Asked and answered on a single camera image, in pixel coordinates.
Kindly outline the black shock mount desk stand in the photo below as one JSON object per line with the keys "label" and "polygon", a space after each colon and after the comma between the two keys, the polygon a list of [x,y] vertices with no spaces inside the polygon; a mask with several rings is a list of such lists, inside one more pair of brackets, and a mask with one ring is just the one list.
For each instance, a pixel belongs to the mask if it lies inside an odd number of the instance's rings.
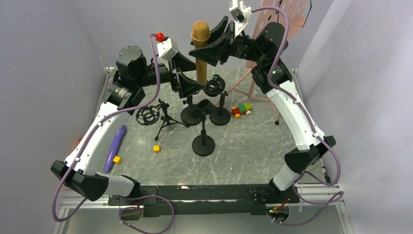
{"label": "black shock mount desk stand", "polygon": [[214,111],[209,115],[210,121],[217,126],[224,126],[230,122],[231,114],[228,109],[224,107],[225,98],[228,92],[225,90],[226,82],[218,75],[214,74],[212,79],[207,81],[204,93],[209,97],[219,96],[218,103],[215,104]]}

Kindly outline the black round base mic stand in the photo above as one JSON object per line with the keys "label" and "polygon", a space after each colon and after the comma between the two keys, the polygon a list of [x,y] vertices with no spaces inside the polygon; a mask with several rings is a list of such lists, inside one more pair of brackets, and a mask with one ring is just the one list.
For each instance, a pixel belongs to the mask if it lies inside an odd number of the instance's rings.
{"label": "black round base mic stand", "polygon": [[180,114],[182,122],[187,126],[195,126],[201,123],[201,114],[199,113],[198,103],[193,102],[193,95],[183,101],[187,104]]}

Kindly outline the black tripod mic stand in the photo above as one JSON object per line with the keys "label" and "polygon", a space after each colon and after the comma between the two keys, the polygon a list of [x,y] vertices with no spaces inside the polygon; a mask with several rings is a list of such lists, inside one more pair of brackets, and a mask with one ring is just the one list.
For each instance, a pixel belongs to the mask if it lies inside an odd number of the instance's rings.
{"label": "black tripod mic stand", "polygon": [[162,129],[164,129],[167,126],[171,126],[173,124],[181,124],[187,128],[189,128],[188,124],[185,124],[183,122],[177,121],[173,119],[169,114],[168,114],[168,108],[170,105],[164,101],[162,101],[160,98],[158,99],[158,104],[157,105],[149,105],[146,107],[143,107],[139,109],[136,114],[135,114],[135,119],[138,122],[138,124],[143,125],[143,126],[150,126],[155,124],[158,120],[162,121],[162,125],[159,128],[159,131],[157,135],[155,136],[154,140],[157,141],[159,139],[159,135]]}

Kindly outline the purple microphone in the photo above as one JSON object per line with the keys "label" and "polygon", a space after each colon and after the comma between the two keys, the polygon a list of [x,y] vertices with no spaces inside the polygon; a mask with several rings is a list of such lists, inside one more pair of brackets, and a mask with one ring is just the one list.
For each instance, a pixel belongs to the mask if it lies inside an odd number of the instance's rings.
{"label": "purple microphone", "polygon": [[103,168],[104,172],[109,173],[112,170],[113,165],[115,164],[113,163],[113,158],[117,156],[121,142],[126,132],[127,132],[126,126],[122,125],[117,131],[117,133],[115,134],[112,140],[105,164],[104,164],[104,168]]}

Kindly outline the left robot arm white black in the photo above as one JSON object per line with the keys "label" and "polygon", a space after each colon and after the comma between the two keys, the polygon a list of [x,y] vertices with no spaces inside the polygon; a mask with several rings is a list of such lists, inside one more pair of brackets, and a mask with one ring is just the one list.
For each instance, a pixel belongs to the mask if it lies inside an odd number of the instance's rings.
{"label": "left robot arm white black", "polygon": [[52,173],[66,186],[90,201],[104,195],[120,196],[125,203],[135,204],[141,195],[140,183],[122,175],[112,176],[99,172],[99,164],[116,132],[124,122],[142,107],[144,87],[170,83],[180,98],[186,98],[202,89],[202,84],[186,77],[196,65],[179,52],[158,52],[156,64],[150,64],[138,46],[124,47],[116,60],[113,84],[104,94],[103,102],[93,124],[81,142],[64,161],[55,161]]}

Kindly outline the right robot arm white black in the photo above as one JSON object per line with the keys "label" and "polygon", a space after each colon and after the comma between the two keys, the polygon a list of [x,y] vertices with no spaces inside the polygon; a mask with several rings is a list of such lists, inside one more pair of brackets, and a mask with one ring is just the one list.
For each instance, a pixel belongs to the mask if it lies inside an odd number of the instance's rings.
{"label": "right robot arm white black", "polygon": [[250,74],[264,95],[277,107],[289,127],[295,148],[284,157],[282,169],[269,181],[269,197],[282,202],[307,168],[321,159],[335,145],[334,137],[327,136],[317,126],[296,89],[292,75],[281,61],[287,48],[286,26],[268,23],[255,37],[242,34],[238,24],[224,17],[217,27],[210,29],[204,21],[193,24],[191,37],[195,48],[190,55],[216,66],[229,57],[255,63]]}

